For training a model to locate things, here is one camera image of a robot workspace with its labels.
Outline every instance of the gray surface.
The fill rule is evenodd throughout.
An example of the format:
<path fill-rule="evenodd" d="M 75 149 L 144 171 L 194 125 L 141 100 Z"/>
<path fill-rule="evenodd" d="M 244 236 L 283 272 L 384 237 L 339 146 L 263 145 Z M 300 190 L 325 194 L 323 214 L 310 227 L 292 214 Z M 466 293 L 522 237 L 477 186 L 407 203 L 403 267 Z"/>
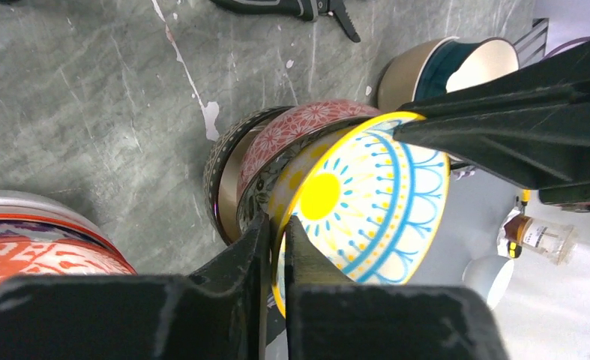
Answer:
<path fill-rule="evenodd" d="M 530 29 L 533 5 L 346 0 L 363 39 L 353 44 L 330 18 L 311 24 L 236 16 L 206 0 L 157 2 L 164 20 L 155 0 L 0 5 L 0 188 L 45 195 L 90 217 L 141 273 L 188 273 L 224 246 L 202 207 L 212 142 L 192 94 L 218 104 L 220 133 L 262 107 L 371 101 L 398 53 L 445 35 L 515 41 Z M 412 282 L 460 281 L 514 193 L 488 175 L 452 185 Z"/>

